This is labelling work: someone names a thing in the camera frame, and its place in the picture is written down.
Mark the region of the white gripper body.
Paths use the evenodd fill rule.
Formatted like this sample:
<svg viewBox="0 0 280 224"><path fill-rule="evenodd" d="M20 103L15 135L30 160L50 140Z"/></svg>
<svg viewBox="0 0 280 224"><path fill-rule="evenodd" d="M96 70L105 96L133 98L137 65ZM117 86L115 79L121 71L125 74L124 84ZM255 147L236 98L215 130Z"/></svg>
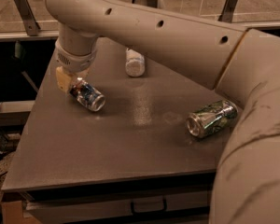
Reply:
<svg viewBox="0 0 280 224"><path fill-rule="evenodd" d="M58 39L55 43L55 59L68 72L79 73L87 70L96 57L96 41L96 38L92 39L90 44L85 45L86 53L79 55L64 49L61 39Z"/></svg>

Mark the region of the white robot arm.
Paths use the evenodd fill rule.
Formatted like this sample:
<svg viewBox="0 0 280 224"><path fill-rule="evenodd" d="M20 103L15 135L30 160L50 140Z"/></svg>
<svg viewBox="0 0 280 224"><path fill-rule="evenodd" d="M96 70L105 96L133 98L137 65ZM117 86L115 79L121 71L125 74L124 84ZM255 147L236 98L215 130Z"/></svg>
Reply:
<svg viewBox="0 0 280 224"><path fill-rule="evenodd" d="M43 0L57 60L83 75L108 37L243 109L217 167L209 224L280 224L280 37L119 0Z"/></svg>

